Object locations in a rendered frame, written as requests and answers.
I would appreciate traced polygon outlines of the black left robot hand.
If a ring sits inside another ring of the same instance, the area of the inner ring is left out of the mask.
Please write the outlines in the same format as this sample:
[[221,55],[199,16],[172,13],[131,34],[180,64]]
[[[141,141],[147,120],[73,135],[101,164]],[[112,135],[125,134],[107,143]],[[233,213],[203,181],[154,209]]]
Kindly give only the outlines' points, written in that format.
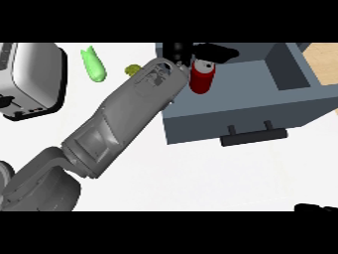
[[165,43],[163,58],[175,64],[191,66],[193,59],[224,64],[230,59],[240,56],[240,51],[224,46],[206,43]]

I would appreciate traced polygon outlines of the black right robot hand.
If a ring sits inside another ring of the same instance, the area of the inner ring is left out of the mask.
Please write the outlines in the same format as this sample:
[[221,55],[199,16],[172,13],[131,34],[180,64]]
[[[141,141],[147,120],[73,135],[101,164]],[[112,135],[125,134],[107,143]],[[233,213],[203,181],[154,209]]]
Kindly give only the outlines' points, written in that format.
[[335,206],[321,206],[311,203],[299,203],[295,206],[295,211],[338,211],[338,207]]

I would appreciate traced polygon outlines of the red can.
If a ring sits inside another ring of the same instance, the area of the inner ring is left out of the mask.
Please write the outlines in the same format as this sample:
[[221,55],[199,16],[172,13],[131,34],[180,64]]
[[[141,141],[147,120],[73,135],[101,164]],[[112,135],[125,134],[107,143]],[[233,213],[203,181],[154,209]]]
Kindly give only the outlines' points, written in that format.
[[197,94],[205,94],[209,92],[215,75],[216,64],[209,61],[196,60],[193,62],[190,87]]

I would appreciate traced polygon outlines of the grey open drawer box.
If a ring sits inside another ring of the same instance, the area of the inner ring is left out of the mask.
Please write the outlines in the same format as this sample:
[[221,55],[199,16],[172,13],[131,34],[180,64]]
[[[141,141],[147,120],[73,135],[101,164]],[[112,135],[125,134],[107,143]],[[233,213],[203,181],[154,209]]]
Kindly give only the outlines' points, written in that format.
[[286,92],[320,84],[304,57],[309,43],[219,43],[219,46],[237,49],[240,56],[216,65],[206,94],[184,88],[163,111],[165,118],[268,106]]

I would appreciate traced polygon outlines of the grey drawer front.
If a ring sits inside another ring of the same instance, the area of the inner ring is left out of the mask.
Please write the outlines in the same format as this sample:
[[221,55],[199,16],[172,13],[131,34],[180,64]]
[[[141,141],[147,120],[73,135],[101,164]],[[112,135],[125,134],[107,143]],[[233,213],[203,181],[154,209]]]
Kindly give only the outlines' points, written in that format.
[[166,117],[163,123],[168,143],[221,139],[230,134],[231,125],[239,133],[264,130],[267,120],[275,128],[287,130],[302,127],[337,108],[338,85],[327,85],[301,101],[193,116]]

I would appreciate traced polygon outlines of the small yellow-green vegetable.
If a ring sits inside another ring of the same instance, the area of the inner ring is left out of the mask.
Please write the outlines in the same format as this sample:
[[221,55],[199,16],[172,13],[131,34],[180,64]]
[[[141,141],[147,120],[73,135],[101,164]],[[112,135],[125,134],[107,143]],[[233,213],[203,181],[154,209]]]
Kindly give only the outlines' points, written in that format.
[[132,65],[125,69],[125,73],[126,73],[129,76],[134,76],[140,71],[141,71],[141,65],[140,65],[140,64],[132,64]]

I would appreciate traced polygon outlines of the light green vegetable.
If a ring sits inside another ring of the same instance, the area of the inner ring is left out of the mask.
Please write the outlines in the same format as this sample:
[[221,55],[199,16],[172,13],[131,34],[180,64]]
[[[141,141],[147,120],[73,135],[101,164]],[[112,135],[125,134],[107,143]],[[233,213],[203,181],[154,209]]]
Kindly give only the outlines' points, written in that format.
[[94,50],[94,46],[89,46],[88,49],[82,51],[82,57],[85,60],[85,69],[91,80],[95,82],[103,82],[107,77],[107,71],[103,61]]

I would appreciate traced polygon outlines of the silver toaster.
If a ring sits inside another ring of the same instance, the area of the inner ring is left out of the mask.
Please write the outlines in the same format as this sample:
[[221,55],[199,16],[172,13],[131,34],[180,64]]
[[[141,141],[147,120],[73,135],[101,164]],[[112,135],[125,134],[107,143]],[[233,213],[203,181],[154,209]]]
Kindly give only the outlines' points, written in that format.
[[69,55],[55,43],[0,43],[0,113],[13,121],[64,106]]

